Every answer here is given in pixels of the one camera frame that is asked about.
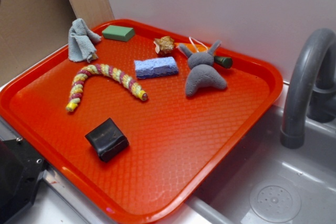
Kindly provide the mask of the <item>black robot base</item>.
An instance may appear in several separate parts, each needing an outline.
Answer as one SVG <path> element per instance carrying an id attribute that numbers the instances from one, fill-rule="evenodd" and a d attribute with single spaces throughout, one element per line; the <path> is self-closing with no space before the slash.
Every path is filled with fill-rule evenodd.
<path id="1" fill-rule="evenodd" d="M 34 205 L 47 162 L 25 139 L 1 141 L 1 223 Z"/>

